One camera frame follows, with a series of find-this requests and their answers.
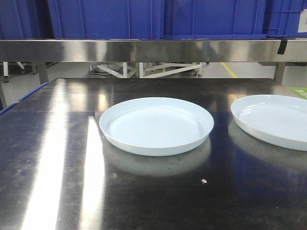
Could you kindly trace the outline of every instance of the blue container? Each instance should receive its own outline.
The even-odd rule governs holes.
[[[165,39],[265,38],[266,0],[166,0]]]
[[[299,30],[303,13],[307,14],[307,0],[267,0],[264,32],[268,37],[307,37],[306,17]]]
[[[47,0],[0,0],[0,39],[53,38]]]
[[[48,0],[56,38],[160,39],[164,0]]]

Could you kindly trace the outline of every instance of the white tray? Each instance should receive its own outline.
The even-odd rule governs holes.
[[[307,150],[307,100],[279,95],[254,95],[233,102],[238,126],[273,145]]]
[[[191,102],[148,97],[106,110],[99,125],[116,147],[139,155],[169,156],[199,146],[213,128],[213,118]]]

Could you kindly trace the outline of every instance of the black tape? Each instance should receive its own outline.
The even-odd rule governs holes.
[[[281,40],[277,54],[284,54],[287,48],[288,40]]]

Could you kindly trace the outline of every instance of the green object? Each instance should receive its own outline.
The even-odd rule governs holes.
[[[292,92],[295,92],[297,95],[301,96],[304,99],[307,99],[307,88],[288,88]]]

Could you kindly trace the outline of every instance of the yellow floor line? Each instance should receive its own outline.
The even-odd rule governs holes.
[[[228,73],[231,74],[231,76],[233,76],[234,78],[238,78],[238,76],[230,69],[230,67],[228,65],[226,65],[226,63],[221,62],[221,64],[224,66],[224,68],[228,71]]]

